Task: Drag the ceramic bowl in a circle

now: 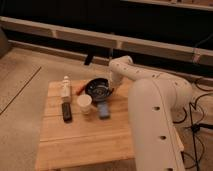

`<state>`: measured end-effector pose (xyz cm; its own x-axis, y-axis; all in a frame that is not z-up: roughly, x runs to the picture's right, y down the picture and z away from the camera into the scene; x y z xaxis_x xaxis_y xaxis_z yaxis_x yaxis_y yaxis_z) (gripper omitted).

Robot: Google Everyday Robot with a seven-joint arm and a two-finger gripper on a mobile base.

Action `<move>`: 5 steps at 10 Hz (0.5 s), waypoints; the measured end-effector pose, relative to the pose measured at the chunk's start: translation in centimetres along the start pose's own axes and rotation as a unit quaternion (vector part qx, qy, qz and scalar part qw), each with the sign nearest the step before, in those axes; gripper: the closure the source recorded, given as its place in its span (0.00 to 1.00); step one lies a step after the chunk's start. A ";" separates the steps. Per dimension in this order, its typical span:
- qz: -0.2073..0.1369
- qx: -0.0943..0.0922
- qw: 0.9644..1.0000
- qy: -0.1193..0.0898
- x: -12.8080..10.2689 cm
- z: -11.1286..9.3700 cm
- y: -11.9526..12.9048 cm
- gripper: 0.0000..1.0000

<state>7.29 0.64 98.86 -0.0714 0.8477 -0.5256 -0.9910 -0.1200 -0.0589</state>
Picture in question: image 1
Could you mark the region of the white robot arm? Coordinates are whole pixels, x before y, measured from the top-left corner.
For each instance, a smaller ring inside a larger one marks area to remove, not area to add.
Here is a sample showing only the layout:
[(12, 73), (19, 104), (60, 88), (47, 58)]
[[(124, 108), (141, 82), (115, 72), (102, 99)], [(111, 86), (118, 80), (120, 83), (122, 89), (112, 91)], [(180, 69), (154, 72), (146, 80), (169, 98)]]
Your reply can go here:
[(192, 98), (192, 86), (184, 78), (166, 72), (135, 67), (130, 56), (109, 62), (111, 84), (127, 77), (128, 114), (137, 171), (185, 171), (172, 111)]

